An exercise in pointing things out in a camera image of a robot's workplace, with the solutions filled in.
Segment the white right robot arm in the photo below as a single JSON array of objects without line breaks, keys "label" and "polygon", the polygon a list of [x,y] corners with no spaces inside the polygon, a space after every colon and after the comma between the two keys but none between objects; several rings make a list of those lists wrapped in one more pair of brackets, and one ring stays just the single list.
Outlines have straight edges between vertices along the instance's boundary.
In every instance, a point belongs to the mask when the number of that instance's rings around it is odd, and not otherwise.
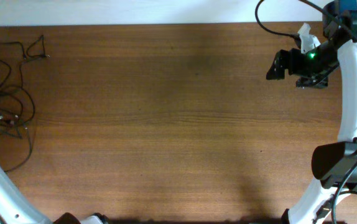
[{"label": "white right robot arm", "polygon": [[342,114],[338,140],[318,146],[312,155],[313,179],[301,199],[282,215],[282,223],[323,223],[336,219],[337,205],[357,195],[357,2],[332,1],[321,8],[324,42],[304,24],[293,34],[297,46],[280,50],[267,79],[298,76],[298,88],[326,88],[341,72]]}]

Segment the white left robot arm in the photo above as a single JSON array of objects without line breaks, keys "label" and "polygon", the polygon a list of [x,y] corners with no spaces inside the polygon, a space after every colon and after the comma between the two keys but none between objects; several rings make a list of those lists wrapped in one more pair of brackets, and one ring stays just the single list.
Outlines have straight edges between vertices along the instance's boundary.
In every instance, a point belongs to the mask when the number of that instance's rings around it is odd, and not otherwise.
[{"label": "white left robot arm", "polygon": [[52,221],[36,209],[12,183],[7,174],[0,167],[0,223],[108,223],[108,218],[99,213],[79,220],[71,213],[64,213],[60,218]]}]

